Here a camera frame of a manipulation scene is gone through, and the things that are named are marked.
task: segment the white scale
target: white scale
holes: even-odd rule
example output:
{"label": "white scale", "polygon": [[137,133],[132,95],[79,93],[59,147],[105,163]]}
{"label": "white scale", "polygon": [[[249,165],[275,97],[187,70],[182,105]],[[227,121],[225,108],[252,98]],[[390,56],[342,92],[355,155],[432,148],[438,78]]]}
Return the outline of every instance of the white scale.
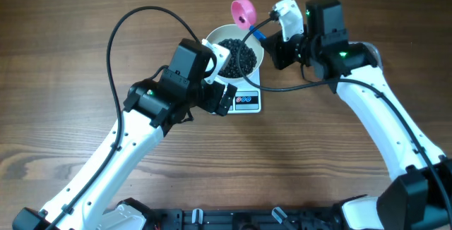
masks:
{"label": "white scale", "polygon": [[[213,83],[211,78],[214,78],[215,81],[222,83],[223,85],[227,85],[229,83],[237,87],[234,102],[230,107],[228,114],[252,114],[259,113],[261,111],[260,89],[248,84],[248,82],[246,82],[243,78],[223,78],[217,75],[223,65],[228,62],[226,56],[229,55],[230,51],[216,43],[225,39],[242,40],[248,32],[248,30],[239,29],[235,24],[224,25],[212,31],[209,36],[207,36],[207,39],[203,40],[203,45],[206,45],[212,49],[213,53],[217,56],[217,67],[210,77],[205,78],[207,83]],[[260,85],[261,79],[259,75],[259,66],[262,63],[264,50],[261,43],[254,36],[250,36],[250,38],[246,41],[246,45],[253,49],[257,59],[257,64],[248,78],[257,85]],[[209,71],[212,67],[213,62],[210,61],[206,70]]]}

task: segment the bowl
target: bowl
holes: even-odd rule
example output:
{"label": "bowl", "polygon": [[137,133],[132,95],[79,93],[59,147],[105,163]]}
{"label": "bowl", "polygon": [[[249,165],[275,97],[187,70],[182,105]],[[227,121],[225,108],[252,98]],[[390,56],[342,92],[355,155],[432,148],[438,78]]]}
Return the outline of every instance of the bowl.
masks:
{"label": "bowl", "polygon": [[[206,40],[208,40],[212,44],[218,44],[222,40],[226,40],[226,39],[242,40],[248,32],[249,32],[249,30],[242,30],[235,24],[224,25],[224,26],[220,26],[217,29],[215,29],[214,31],[212,31],[207,36]],[[253,68],[253,71],[250,72],[250,74],[248,74],[248,76],[247,76],[250,78],[253,75],[253,73],[255,73],[259,69],[259,66],[262,64],[264,51],[263,51],[263,47],[261,46],[261,43],[254,37],[254,35],[249,36],[249,38],[246,40],[245,44],[249,48],[253,49],[253,52],[256,55],[256,60],[257,60],[256,65]],[[222,77],[221,75],[218,75],[218,77],[219,77],[219,79],[221,79],[221,81],[223,81],[225,83],[238,83],[238,82],[241,82],[244,80],[243,78],[225,78],[225,77]]]}

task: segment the wood grain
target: wood grain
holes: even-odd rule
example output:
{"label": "wood grain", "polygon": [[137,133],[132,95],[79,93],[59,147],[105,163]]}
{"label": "wood grain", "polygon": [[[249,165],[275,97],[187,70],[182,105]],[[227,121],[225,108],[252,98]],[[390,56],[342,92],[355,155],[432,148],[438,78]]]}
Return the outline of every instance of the wood grain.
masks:
{"label": "wood grain", "polygon": [[[231,1],[0,0],[0,229],[64,187],[113,125],[105,50],[126,12],[164,6],[205,37],[232,22]],[[262,20],[278,0],[252,1]],[[398,99],[451,154],[452,0],[341,1],[350,39],[379,48]],[[183,27],[161,13],[124,23],[112,52],[121,101],[133,82],[170,61],[183,37]],[[276,87],[303,83],[299,66],[276,71],[268,56],[261,77]],[[112,205],[127,197],[184,209],[329,205],[379,195],[389,184],[361,123],[327,87],[264,93],[260,114],[193,113],[193,123],[175,126],[143,159]]]}

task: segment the pink scoop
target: pink scoop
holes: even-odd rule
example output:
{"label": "pink scoop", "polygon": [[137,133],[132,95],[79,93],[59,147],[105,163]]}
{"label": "pink scoop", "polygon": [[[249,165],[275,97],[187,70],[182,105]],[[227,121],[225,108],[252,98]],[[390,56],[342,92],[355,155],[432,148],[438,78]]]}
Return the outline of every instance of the pink scoop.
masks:
{"label": "pink scoop", "polygon": [[231,4],[232,18],[235,24],[243,30],[249,29],[257,19],[256,9],[249,0],[235,0]]}

